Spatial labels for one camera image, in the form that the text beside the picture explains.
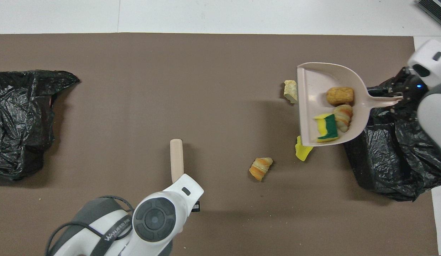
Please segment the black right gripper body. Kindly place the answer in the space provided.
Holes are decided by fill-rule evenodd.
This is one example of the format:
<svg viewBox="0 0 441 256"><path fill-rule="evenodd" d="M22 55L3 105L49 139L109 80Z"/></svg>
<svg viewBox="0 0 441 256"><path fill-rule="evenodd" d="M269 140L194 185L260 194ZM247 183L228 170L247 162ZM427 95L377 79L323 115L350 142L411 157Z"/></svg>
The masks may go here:
<svg viewBox="0 0 441 256"><path fill-rule="evenodd" d="M400 103L419 103L425 94L425 84L411 68L401 68L401 94Z"/></svg>

